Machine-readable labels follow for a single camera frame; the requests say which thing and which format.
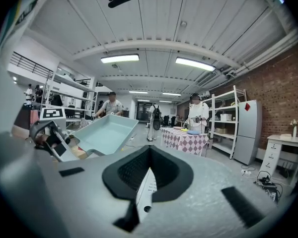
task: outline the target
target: white shirt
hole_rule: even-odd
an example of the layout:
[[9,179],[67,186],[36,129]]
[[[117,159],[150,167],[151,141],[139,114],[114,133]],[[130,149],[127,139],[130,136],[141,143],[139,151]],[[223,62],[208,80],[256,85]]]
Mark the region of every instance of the white shirt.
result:
[[153,112],[154,112],[154,108],[158,108],[159,106],[157,105],[157,104],[154,104],[154,105],[152,105],[151,107],[150,107],[150,109],[149,109],[149,112],[150,112],[150,120],[153,118]]
[[209,106],[206,103],[200,102],[199,104],[193,104],[189,111],[189,124],[193,127],[199,126],[201,123],[193,122],[191,118],[202,116],[205,120],[202,120],[202,125],[207,125],[207,119],[209,118]]
[[113,103],[111,103],[109,100],[105,101],[102,109],[106,111],[106,114],[110,114],[111,112],[117,113],[119,111],[123,110],[123,105],[121,104],[120,101],[116,100]]
[[[32,95],[32,89],[31,88],[26,89],[25,94],[31,94]],[[26,95],[25,99],[26,100],[31,100],[32,98],[31,98],[31,96]]]

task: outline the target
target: light blue tray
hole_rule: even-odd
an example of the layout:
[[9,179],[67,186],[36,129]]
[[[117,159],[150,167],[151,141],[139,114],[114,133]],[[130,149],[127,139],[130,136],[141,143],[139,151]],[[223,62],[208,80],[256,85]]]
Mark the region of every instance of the light blue tray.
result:
[[92,152],[109,155],[125,145],[137,123],[138,120],[107,115],[75,132],[74,137],[88,155]]

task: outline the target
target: vase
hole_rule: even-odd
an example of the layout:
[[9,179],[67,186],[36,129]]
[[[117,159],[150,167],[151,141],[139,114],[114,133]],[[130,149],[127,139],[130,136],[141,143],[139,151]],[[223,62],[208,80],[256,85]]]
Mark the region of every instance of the vase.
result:
[[297,126],[294,126],[294,132],[293,132],[293,137],[297,136]]

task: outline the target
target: blue cloth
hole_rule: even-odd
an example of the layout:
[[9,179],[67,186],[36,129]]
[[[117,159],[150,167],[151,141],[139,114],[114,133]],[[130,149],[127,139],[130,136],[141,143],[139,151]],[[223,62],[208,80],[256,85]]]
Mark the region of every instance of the blue cloth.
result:
[[189,130],[189,131],[187,131],[187,133],[190,135],[200,135],[201,134],[200,132],[195,131],[195,130]]

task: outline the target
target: shelving unit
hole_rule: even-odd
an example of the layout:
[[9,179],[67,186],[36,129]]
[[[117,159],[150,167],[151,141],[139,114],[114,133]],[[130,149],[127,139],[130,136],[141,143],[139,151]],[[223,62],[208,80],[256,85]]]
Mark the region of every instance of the shelving unit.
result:
[[[229,91],[227,93],[223,93],[221,95],[215,96],[212,94],[212,97],[208,100],[205,100],[204,102],[209,102],[211,101],[211,107],[210,107],[210,112],[212,112],[212,117],[210,119],[210,122],[212,123],[211,130],[209,130],[210,138],[214,138],[214,135],[219,136],[219,142],[212,143],[213,141],[211,140],[211,145],[214,146],[215,148],[218,148],[222,151],[225,151],[229,153],[229,158],[232,159],[234,149],[235,149],[235,143],[236,143],[236,138],[237,138],[237,127],[238,127],[238,103],[240,102],[239,97],[244,97],[244,101],[247,101],[246,99],[246,92],[245,90],[238,90],[236,89],[235,86],[233,86],[233,90]],[[226,106],[225,101],[227,100],[232,100],[234,99],[235,105],[232,106]],[[221,106],[218,108],[215,108],[216,103],[221,102]],[[218,112],[221,112],[225,114],[226,111],[233,111],[235,112],[235,120],[215,120],[215,115]],[[234,134],[221,134],[215,132],[215,123],[232,123],[235,124],[235,129],[234,129]]]
[[[55,87],[54,85],[54,82],[56,83],[63,83],[63,84],[66,84],[66,85],[69,85],[73,88],[76,88],[76,89],[79,89],[83,92],[87,92],[87,98],[83,97],[83,96],[76,96],[76,95],[73,95],[73,94],[70,94],[68,92],[65,92],[65,91],[61,91],[61,90],[57,90],[57,89],[54,89],[53,87]],[[59,95],[63,95],[63,96],[66,96],[66,97],[70,97],[70,98],[74,98],[74,99],[77,99],[77,100],[80,100],[80,101],[85,101],[85,106],[87,107],[87,103],[88,102],[95,102],[94,100],[94,93],[96,91],[94,91],[93,89],[91,88],[88,88],[84,85],[81,85],[73,80],[70,80],[70,79],[67,79],[66,77],[64,76],[61,76],[59,74],[56,74],[56,72],[54,72],[53,74],[53,77],[52,77],[52,80],[51,80],[51,83],[50,85],[47,85],[44,87],[44,90],[46,90],[46,98],[48,99],[49,96],[50,96],[50,93],[54,93],[54,94],[59,94]],[[50,105],[50,104],[42,104],[41,106],[43,107],[58,107],[58,106],[54,106],[54,105]],[[93,109],[91,108],[92,105],[90,105],[90,109],[81,109],[81,108],[70,108],[70,107],[65,107],[65,106],[62,106],[65,110],[75,110],[75,111],[78,111],[78,112],[81,112],[81,111],[84,111],[84,116],[86,115],[86,112],[87,111],[93,111]],[[81,118],[67,118],[66,121],[68,122],[76,122],[76,121],[80,121]]]

